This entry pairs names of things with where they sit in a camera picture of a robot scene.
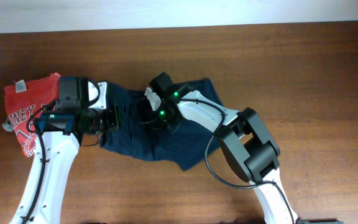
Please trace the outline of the dark navy blue shorts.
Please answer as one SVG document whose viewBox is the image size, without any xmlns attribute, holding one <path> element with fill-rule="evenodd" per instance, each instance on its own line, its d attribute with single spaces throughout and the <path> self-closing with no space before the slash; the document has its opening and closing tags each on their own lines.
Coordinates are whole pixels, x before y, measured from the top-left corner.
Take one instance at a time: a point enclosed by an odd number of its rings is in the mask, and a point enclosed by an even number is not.
<svg viewBox="0 0 358 224">
<path fill-rule="evenodd" d="M 212 132 L 200 124 L 183 120 L 169 129 L 152 129 L 137 108 L 145 98 L 143 90 L 128 90 L 115 83 L 108 84 L 108 100 L 119 110 L 116 130 L 101 136 L 100 147 L 143 161 L 172 161 L 186 171 L 204 159 L 204 150 Z"/>
</svg>

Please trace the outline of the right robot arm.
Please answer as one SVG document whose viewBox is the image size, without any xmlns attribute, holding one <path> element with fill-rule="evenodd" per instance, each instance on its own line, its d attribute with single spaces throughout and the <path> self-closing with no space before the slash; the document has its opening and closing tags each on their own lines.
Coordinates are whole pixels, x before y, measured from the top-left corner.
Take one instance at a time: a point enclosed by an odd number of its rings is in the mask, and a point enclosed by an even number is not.
<svg viewBox="0 0 358 224">
<path fill-rule="evenodd" d="M 224 180 L 209 164 L 207 169 L 229 187 L 252 189 L 262 207 L 265 223 L 298 222 L 280 178 L 280 148 L 255 110 L 229 109 L 190 83 L 174 83 L 167 73 L 150 81 L 145 97 L 157 115 L 154 124 L 169 127 L 186 120 L 211 133 L 204 161 L 209 161 L 209 147 L 216 141 L 233 173 L 245 184 Z"/>
</svg>

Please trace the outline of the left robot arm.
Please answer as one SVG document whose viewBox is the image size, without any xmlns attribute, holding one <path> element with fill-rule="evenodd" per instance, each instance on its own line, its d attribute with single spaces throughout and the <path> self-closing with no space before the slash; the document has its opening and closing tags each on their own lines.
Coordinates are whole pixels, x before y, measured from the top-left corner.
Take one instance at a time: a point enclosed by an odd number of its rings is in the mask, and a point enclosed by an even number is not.
<svg viewBox="0 0 358 224">
<path fill-rule="evenodd" d="M 11 223 L 60 223 L 68 175 L 83 136 L 119 127 L 117 108 L 107 97 L 107 82 L 57 77 L 52 85 L 37 90 L 47 99 L 9 120 L 14 129 L 24 125 L 30 138 L 24 147 L 33 157 Z"/>
</svg>

